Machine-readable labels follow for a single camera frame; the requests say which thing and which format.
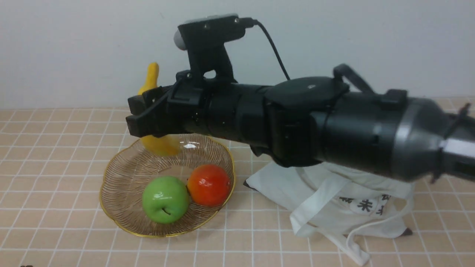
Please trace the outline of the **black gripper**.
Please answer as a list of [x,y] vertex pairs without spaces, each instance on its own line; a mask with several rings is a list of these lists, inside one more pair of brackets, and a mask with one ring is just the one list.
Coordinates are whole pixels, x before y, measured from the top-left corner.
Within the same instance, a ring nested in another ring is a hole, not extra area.
[[171,86],[156,86],[128,98],[131,114],[126,117],[130,135],[135,137],[181,134],[211,136],[206,107],[212,79],[193,78],[191,71],[178,72]]

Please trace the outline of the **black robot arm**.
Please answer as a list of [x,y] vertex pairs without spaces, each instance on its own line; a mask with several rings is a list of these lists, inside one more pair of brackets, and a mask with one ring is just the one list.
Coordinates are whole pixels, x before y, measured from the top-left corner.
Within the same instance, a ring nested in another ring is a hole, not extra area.
[[198,80],[177,74],[172,86],[129,98],[129,132],[200,134],[248,144],[283,167],[321,162],[400,181],[448,174],[474,181],[474,118],[467,103],[445,112],[434,100],[406,90],[378,94],[346,65],[333,77],[296,78],[275,86]]

